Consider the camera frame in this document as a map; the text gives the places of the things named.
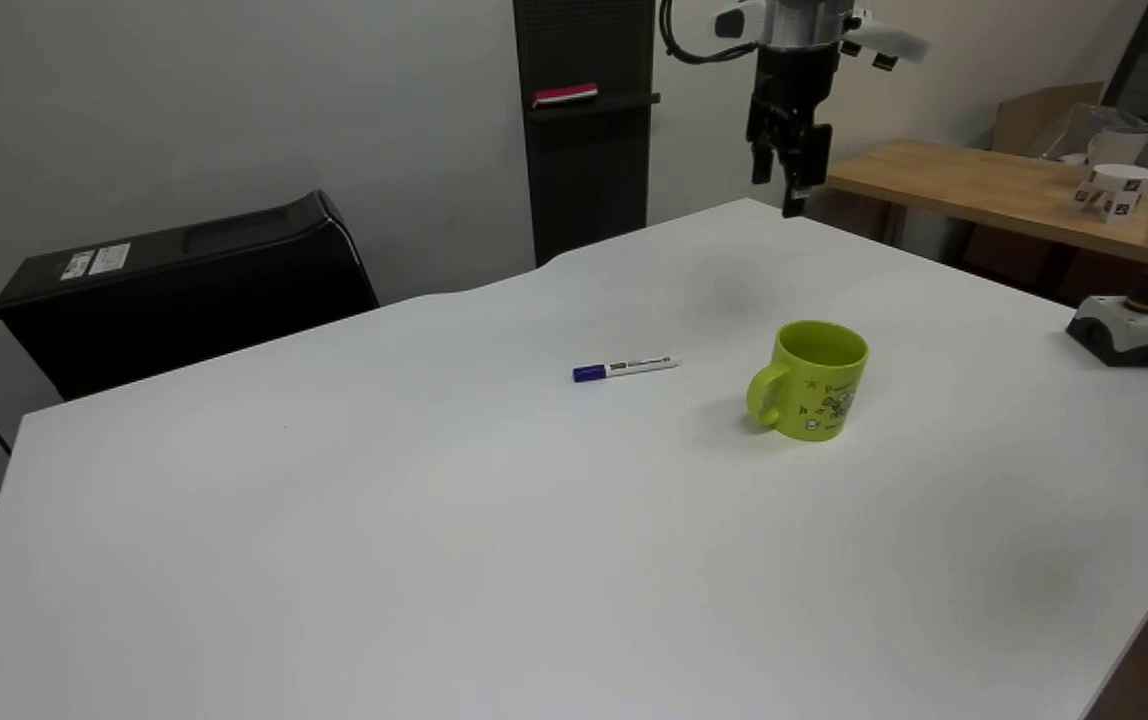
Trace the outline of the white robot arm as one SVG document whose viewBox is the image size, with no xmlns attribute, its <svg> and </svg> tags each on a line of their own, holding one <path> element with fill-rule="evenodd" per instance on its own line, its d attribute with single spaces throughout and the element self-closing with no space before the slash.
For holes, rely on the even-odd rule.
<svg viewBox="0 0 1148 720">
<path fill-rule="evenodd" d="M 799 215 L 807 193 L 828 180 L 831 128 L 817 107 L 831 93 L 857 0 L 730 0 L 711 14 L 715 52 L 690 52 L 676 37 L 676 0 L 658 0 L 658 39 L 680 63 L 756 59 L 745 141 L 752 180 L 782 172 L 782 215 Z"/>
</svg>

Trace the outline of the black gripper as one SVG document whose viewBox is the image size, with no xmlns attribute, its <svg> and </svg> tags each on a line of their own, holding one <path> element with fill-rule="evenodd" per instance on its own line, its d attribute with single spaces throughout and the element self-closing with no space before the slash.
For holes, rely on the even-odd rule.
<svg viewBox="0 0 1148 720">
<path fill-rule="evenodd" d="M 782 215 L 799 215 L 813 172 L 807 163 L 828 159 L 831 128 L 817 120 L 817 107 L 831 93 L 838 52 L 760 52 L 756 84 L 747 107 L 747 143 L 752 143 L 752 182 L 772 180 L 772 156 L 782 156 Z"/>
</svg>

